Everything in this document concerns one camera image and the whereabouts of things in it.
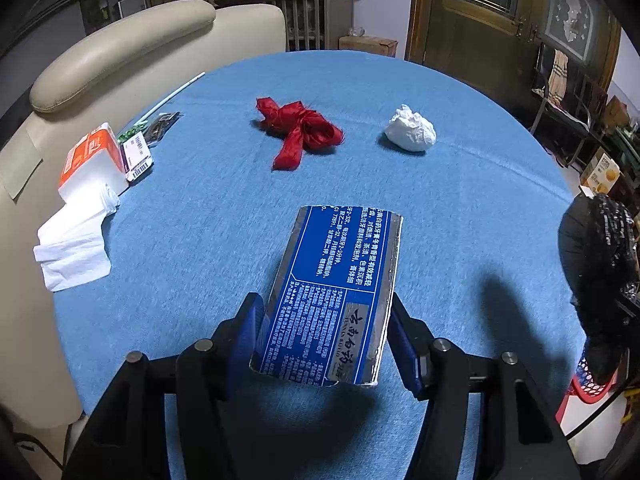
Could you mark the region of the blue medicine box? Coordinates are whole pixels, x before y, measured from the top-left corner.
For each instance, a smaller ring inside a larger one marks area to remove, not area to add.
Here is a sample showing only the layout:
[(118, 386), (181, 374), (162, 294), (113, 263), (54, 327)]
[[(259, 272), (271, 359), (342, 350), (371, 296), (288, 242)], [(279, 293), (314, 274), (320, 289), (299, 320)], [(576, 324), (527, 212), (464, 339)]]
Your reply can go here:
[(252, 369), (314, 386), (374, 387), (402, 218), (356, 206), (299, 209), (265, 306)]

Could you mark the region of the black plastic bag bundle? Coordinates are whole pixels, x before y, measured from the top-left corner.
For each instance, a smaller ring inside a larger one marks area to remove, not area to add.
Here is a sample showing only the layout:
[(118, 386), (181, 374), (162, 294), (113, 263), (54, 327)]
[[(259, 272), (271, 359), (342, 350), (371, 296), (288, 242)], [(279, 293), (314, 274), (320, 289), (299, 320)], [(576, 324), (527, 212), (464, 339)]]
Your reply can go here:
[(593, 380), (607, 384), (622, 355), (639, 350), (639, 260), (634, 219), (605, 194), (580, 194), (564, 212), (559, 254), (587, 340)]

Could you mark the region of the white paper ball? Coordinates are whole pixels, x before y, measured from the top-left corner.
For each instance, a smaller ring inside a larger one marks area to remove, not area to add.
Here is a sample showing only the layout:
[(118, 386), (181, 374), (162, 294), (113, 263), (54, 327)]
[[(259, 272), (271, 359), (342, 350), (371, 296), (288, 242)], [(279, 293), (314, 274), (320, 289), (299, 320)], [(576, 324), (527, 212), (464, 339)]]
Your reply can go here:
[(406, 104), (395, 110), (384, 134), (387, 140), (410, 153), (425, 153), (437, 139), (434, 126)]

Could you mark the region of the red plastic mesh basket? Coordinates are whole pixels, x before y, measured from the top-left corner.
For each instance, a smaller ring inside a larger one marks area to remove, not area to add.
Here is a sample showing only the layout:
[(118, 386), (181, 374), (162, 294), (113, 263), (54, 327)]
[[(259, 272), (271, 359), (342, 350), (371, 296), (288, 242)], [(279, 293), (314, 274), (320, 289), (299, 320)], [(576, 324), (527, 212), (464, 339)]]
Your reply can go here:
[(560, 407), (556, 411), (556, 421), (562, 422), (571, 396), (577, 396), (583, 404), (596, 404), (610, 391), (616, 379), (617, 373), (614, 373), (605, 384), (599, 384), (596, 382), (594, 380), (594, 375), (589, 368), (586, 359), (586, 352), (583, 351), (582, 356), (577, 363), (574, 376), (570, 380), (570, 384), (564, 393)]

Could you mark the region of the blue round tablecloth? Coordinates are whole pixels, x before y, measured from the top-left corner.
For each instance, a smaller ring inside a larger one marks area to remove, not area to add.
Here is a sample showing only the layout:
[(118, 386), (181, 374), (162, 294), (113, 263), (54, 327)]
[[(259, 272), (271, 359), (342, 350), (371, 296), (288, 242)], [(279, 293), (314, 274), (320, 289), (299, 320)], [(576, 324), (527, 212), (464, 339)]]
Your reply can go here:
[(502, 107), (446, 75), (349, 51), (290, 52), (215, 70), (151, 172), (104, 221), (112, 268), (54, 310), (82, 408), (127, 352), (172, 356), (251, 292), (281, 283), (276, 373), (239, 366), (222, 404), (243, 479), (399, 479), (426, 406), (390, 354), (373, 387), (322, 386), (344, 307), (372, 310), (383, 234), (402, 220), (395, 289), (408, 312), (477, 356), (518, 355), (556, 410), (585, 336), (558, 229), (572, 196)]

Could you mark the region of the white loose tissue paper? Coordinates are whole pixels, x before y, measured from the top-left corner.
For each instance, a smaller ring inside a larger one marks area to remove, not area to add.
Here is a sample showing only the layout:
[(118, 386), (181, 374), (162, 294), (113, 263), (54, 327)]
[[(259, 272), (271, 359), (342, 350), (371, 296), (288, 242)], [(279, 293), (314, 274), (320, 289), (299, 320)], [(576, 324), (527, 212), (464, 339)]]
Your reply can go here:
[(118, 206), (108, 185), (89, 186), (40, 226), (32, 251), (47, 290), (60, 292), (110, 274), (102, 224)]

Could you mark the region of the white barcode medicine box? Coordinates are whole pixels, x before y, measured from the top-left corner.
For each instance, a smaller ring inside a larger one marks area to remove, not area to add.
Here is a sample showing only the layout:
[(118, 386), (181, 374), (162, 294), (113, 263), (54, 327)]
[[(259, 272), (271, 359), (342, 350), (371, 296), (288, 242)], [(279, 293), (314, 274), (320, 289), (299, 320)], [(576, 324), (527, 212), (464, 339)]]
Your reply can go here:
[(140, 178), (146, 170), (153, 165), (153, 159), (148, 144), (142, 132), (126, 140), (120, 148), (125, 162), (125, 176), (128, 182), (134, 182)]

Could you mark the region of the orange white tissue pack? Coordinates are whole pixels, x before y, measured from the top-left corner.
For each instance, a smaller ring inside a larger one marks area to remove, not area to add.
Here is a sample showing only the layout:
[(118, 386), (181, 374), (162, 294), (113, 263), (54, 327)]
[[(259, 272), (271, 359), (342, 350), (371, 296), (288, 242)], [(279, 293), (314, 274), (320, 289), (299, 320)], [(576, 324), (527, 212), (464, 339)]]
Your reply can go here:
[(58, 194), (69, 203), (104, 186), (116, 195), (128, 188), (122, 151), (108, 122), (87, 133), (68, 151)]

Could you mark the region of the dark foil snack packet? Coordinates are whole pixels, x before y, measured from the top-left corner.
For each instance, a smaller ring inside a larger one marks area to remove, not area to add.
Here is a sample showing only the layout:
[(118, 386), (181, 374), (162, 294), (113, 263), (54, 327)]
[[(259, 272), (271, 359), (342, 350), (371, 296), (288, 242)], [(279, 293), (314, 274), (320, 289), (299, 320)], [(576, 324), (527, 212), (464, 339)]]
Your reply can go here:
[(158, 114), (143, 131), (143, 137), (149, 148), (159, 144), (168, 130), (181, 118), (180, 112)]

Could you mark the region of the green pill blister pack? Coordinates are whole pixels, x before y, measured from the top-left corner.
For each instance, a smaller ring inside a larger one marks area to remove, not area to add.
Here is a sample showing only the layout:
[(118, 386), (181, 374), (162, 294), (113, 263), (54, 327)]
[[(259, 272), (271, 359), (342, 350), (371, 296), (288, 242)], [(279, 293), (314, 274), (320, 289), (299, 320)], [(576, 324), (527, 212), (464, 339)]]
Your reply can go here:
[(138, 122), (137, 124), (132, 125), (128, 129), (119, 133), (117, 136), (117, 142), (119, 144), (124, 144), (127, 140), (135, 136), (139, 132), (145, 132), (147, 122)]

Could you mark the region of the thin white rod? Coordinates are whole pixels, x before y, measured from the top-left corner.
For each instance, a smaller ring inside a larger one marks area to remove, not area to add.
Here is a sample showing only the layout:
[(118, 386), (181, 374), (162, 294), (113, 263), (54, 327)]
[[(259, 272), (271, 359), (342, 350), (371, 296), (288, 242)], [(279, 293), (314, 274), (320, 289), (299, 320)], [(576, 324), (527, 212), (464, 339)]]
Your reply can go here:
[(122, 130), (126, 131), (126, 130), (128, 130), (130, 128), (134, 128), (134, 127), (146, 124), (149, 121), (149, 119), (156, 112), (158, 112), (164, 105), (166, 105), (175, 96), (178, 96), (179, 93), (183, 92), (183, 90), (186, 90), (186, 88), (189, 88), (191, 84), (194, 84), (195, 81), (198, 81), (199, 79), (201, 79), (205, 75), (206, 75), (205, 72), (201, 72), (201, 73), (195, 75), (194, 77), (192, 77), (191, 79), (189, 79), (188, 81), (186, 81), (184, 84), (179, 86), (177, 89), (172, 90), (170, 93), (168, 93), (167, 96), (164, 96), (163, 99), (160, 99), (158, 102), (156, 102), (151, 108), (149, 108), (145, 113), (143, 113), (137, 119), (133, 120), (132, 122), (128, 122), (128, 124), (124, 128), (122, 128)]

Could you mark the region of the yellow printed cardboard box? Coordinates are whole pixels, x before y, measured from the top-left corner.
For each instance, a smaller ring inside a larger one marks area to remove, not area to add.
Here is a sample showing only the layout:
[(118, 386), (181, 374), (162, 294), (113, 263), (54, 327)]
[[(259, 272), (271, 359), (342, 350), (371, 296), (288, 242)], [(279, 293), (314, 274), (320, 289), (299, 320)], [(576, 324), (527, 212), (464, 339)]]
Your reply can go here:
[(619, 177), (617, 162), (603, 148), (598, 148), (582, 172), (580, 184), (592, 192), (608, 194)]

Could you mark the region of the black metal chair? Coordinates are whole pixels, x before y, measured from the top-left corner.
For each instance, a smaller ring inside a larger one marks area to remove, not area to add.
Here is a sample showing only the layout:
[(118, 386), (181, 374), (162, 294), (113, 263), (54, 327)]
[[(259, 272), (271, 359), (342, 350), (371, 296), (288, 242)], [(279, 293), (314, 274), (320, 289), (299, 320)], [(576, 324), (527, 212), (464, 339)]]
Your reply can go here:
[(530, 91), (540, 103), (528, 131), (534, 134), (547, 116), (576, 136), (578, 144), (572, 154), (556, 154), (556, 161), (568, 168), (579, 162), (579, 153), (587, 140), (601, 143), (596, 131), (608, 96), (580, 64), (544, 42), (537, 50), (534, 74)]

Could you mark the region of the beige leather sofa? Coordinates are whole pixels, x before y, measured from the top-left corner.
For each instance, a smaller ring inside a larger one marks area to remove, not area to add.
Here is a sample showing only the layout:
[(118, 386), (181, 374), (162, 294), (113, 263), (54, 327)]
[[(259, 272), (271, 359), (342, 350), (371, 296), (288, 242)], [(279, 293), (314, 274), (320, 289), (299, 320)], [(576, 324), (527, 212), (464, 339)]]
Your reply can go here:
[(1, 151), (1, 405), (13, 418), (49, 429), (81, 410), (32, 253), (62, 205), (68, 150), (104, 122), (122, 128), (196, 75), (284, 48), (276, 6), (176, 0), (94, 32), (37, 78), (32, 112)]

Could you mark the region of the brown cardboard box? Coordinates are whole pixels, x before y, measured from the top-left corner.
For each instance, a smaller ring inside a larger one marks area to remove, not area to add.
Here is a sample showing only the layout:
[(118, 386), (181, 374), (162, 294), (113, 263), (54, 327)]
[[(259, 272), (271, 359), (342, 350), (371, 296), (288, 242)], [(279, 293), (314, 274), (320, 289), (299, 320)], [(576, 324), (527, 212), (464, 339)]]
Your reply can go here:
[(373, 36), (343, 36), (338, 38), (340, 50), (360, 51), (393, 58), (397, 52), (398, 41), (395, 39)]

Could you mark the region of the plaid scarf on chair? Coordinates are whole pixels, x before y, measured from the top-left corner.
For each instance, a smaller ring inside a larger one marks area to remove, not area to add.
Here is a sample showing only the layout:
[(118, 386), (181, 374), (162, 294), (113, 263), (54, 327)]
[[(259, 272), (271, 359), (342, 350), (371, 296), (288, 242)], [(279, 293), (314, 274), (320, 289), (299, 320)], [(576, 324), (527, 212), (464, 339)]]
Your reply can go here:
[(560, 51), (554, 51), (551, 73), (548, 78), (548, 100), (554, 106), (560, 107), (565, 98), (568, 78), (568, 56)]

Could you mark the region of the brown wooden double door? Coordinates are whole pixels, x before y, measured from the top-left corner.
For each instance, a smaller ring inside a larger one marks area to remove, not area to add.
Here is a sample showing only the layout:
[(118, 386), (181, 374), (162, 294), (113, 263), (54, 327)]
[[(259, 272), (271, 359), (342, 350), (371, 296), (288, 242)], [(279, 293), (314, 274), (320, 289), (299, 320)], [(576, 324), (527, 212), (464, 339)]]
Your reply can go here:
[(608, 88), (621, 34), (604, 0), (411, 0), (406, 58), (529, 110), (541, 44)]

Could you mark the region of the wooden slatted radiator cabinet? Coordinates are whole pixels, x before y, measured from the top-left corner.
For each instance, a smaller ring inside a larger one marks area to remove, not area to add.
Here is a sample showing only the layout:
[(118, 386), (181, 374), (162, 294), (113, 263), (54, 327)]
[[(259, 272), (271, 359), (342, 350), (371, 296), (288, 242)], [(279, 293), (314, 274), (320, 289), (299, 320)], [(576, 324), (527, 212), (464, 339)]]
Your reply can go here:
[(337, 50), (354, 29), (357, 0), (215, 0), (217, 8), (265, 3), (283, 13), (286, 50)]

